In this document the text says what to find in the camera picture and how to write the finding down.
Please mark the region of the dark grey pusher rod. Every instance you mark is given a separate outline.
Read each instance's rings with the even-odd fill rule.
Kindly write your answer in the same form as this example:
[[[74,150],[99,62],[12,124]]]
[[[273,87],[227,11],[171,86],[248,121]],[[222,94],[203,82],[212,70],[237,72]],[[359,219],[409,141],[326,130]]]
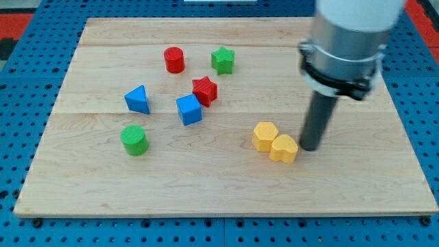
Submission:
[[[318,149],[337,101],[337,97],[313,92],[300,134],[299,143],[302,149],[309,152]]]

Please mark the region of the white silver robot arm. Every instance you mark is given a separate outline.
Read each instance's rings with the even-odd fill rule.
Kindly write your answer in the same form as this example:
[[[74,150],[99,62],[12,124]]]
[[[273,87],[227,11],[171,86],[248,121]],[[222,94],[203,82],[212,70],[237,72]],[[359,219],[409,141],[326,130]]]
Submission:
[[[406,0],[319,0],[300,72],[313,91],[299,144],[320,145],[341,96],[362,101],[376,86],[383,51]]]

